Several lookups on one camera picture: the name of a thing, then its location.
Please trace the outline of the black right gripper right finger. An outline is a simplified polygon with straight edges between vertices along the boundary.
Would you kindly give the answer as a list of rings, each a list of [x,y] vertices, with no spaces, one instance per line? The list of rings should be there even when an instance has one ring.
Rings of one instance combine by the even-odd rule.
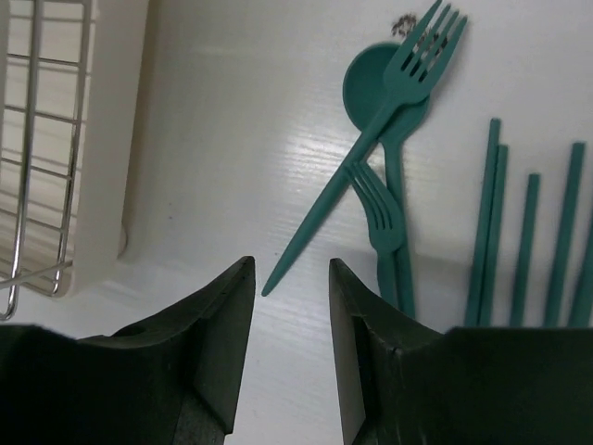
[[[339,260],[329,303],[346,444],[588,444],[592,333],[412,320]]]

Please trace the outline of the green plastic spoon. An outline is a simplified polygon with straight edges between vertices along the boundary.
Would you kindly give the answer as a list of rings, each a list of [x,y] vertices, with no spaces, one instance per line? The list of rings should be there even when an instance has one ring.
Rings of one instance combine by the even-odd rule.
[[[348,67],[343,99],[347,114],[353,124],[362,130],[371,121],[386,89],[383,74],[398,46],[393,43],[373,45],[363,50]],[[385,185],[402,210],[403,245],[395,253],[397,274],[397,299],[400,311],[410,318],[416,315],[410,242],[405,211],[405,186],[403,174],[403,145],[422,123],[428,109],[428,99],[403,108],[385,127],[379,143],[385,155]]]

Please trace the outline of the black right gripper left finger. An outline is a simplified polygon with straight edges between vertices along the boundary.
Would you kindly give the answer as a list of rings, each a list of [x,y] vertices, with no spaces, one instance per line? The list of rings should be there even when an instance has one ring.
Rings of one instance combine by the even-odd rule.
[[[222,444],[233,432],[256,264],[110,336],[1,329],[5,444]]]

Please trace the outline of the green plastic fork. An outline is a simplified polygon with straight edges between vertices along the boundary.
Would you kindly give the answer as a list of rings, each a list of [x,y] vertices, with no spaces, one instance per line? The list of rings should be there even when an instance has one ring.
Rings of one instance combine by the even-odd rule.
[[[446,71],[468,21],[451,5],[434,2],[390,59],[384,74],[386,92],[346,157],[316,198],[272,270],[262,296],[269,295],[284,278],[344,192],[349,161],[369,153],[379,134],[404,106],[428,97]]]
[[[380,296],[398,308],[395,253],[403,245],[402,210],[385,183],[366,162],[352,164],[348,175],[363,207],[370,243],[377,255]]]

